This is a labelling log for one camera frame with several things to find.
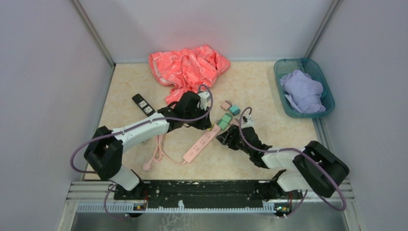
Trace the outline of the beige pink plug adapter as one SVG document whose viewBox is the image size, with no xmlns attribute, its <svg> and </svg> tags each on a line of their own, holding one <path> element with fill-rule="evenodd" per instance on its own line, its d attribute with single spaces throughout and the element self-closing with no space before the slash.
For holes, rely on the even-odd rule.
<svg viewBox="0 0 408 231">
<path fill-rule="evenodd" d="M 239 125 L 240 125 L 240 123 L 239 123 L 239 119 L 237 119 L 237 118 L 232 119 L 231 124 L 232 124 L 232 125 L 239 126 Z"/>
</svg>

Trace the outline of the green plug adapter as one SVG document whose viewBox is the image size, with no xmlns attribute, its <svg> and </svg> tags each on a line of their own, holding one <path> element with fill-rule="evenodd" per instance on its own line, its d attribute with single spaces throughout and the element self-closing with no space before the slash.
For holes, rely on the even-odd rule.
<svg viewBox="0 0 408 231">
<path fill-rule="evenodd" d="M 217 125 L 221 130 L 225 130 L 233 119 L 233 115 L 230 113 L 225 113 L 218 121 Z"/>
</svg>

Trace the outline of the teal plug adapter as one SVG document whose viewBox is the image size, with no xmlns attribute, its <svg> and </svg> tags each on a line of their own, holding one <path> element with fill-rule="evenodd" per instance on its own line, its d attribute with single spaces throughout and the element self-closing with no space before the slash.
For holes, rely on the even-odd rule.
<svg viewBox="0 0 408 231">
<path fill-rule="evenodd" d="M 233 116 L 237 116 L 238 114 L 240 114 L 241 110 L 237 105 L 232 105 L 229 108 L 229 112 L 233 115 Z"/>
</svg>

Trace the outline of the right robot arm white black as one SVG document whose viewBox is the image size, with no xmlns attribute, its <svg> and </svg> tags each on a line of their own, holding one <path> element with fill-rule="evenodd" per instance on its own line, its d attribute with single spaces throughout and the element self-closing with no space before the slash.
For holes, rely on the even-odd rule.
<svg viewBox="0 0 408 231">
<path fill-rule="evenodd" d="M 257 167 L 283 170 L 271 185 L 276 198 L 284 198 L 294 190 L 312 190 L 329 198 L 350 173 L 348 166 L 318 141 L 310 141 L 302 150 L 277 148 L 264 144 L 253 127 L 237 125 L 216 139 L 232 150 L 246 153 Z"/>
</svg>

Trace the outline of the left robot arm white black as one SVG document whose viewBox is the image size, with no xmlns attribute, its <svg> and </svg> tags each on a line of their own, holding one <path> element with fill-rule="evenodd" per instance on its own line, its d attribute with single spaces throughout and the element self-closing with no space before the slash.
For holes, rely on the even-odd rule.
<svg viewBox="0 0 408 231">
<path fill-rule="evenodd" d="M 178 102 L 172 102 L 144 120 L 122 128 L 100 127 L 84 145 L 84 159 L 101 180 L 112 181 L 124 188 L 132 199 L 139 199 L 144 193 L 142 180 L 122 163 L 123 154 L 143 141 L 184 125 L 198 130 L 210 128 L 212 99 L 210 91 L 187 91 Z"/>
</svg>

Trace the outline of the pink power strip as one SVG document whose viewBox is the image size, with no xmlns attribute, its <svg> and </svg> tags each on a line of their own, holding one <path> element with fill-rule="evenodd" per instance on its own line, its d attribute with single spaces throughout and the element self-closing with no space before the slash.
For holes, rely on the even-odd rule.
<svg viewBox="0 0 408 231">
<path fill-rule="evenodd" d="M 210 141 L 221 131 L 218 125 L 214 125 L 210 131 L 206 131 L 200 139 L 183 155 L 183 159 L 187 163 L 191 163 L 193 159 L 210 143 Z"/>
</svg>

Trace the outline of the yellow plug adapter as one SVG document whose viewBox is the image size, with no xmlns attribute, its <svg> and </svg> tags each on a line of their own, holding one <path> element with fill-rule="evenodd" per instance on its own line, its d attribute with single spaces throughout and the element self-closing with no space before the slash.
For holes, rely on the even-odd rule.
<svg viewBox="0 0 408 231">
<path fill-rule="evenodd" d="M 207 129 L 207 131 L 211 131 L 211 130 L 213 129 L 213 127 L 214 127 L 214 124 L 212 124 L 211 127 L 209 127 L 209 128 Z"/>
</svg>

